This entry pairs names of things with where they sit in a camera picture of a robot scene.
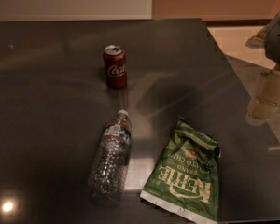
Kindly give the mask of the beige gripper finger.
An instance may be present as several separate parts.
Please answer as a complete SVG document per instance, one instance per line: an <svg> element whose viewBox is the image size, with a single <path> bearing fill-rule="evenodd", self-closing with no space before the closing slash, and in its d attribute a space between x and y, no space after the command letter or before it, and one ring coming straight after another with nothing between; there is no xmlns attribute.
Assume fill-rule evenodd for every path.
<svg viewBox="0 0 280 224"><path fill-rule="evenodd" d="M265 74L259 98L264 103L280 106L280 63Z"/></svg>
<svg viewBox="0 0 280 224"><path fill-rule="evenodd" d="M254 119L269 119L280 106L268 100L261 100L258 96L253 97L247 108L247 113Z"/></svg>

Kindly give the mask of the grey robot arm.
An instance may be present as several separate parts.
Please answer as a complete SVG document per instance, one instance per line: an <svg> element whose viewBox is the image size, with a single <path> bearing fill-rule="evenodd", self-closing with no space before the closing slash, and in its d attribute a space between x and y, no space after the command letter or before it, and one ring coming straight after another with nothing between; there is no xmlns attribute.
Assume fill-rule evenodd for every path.
<svg viewBox="0 0 280 224"><path fill-rule="evenodd" d="M248 105L246 117L257 123L269 119L280 108L280 10L267 26L264 48L266 57L276 65L260 74L255 95Z"/></svg>

